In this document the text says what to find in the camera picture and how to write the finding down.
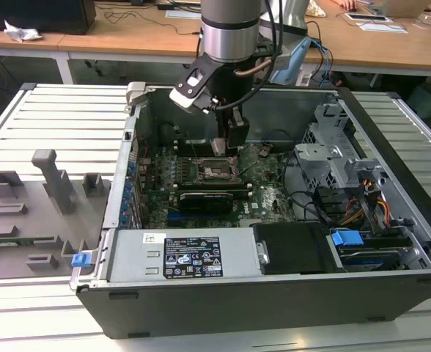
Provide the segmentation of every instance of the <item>motherboard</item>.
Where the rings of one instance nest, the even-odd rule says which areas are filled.
[[[139,162],[144,228],[250,227],[294,221],[284,192],[286,153],[247,144],[230,157],[151,150]]]

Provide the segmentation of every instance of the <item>blue cable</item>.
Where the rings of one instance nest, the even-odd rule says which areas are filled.
[[[322,47],[322,45],[319,44],[316,40],[312,39],[312,42],[326,55],[326,72],[323,75],[323,79],[322,79],[322,81],[320,83],[320,87],[322,87],[323,83],[325,83],[326,77],[328,77],[329,73],[330,73],[330,69],[331,69],[331,67],[330,67],[330,60],[328,58],[328,51],[324,47]]]

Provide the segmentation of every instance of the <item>power supply label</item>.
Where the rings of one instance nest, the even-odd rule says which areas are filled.
[[[223,276],[218,237],[166,238],[163,275],[166,279]]]

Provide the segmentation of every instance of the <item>robotic arm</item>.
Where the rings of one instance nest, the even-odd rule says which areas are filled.
[[[211,145],[216,155],[225,155],[245,142],[249,122],[242,104],[272,76],[276,59],[282,55],[284,33],[306,36],[303,17],[308,3],[201,0],[204,53],[177,82],[170,98],[189,112],[215,112],[218,138]],[[262,71],[261,82],[254,86],[255,74]]]

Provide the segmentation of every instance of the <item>metal worktable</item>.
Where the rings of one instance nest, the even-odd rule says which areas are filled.
[[[431,196],[431,133],[400,99],[355,93]],[[0,169],[40,180],[37,148],[54,148],[71,179],[112,180],[126,114],[125,87],[40,84],[20,91],[0,117]],[[361,136],[359,143],[368,153]],[[390,323],[110,340],[68,287],[68,277],[0,282],[0,351],[431,351],[431,300]]]

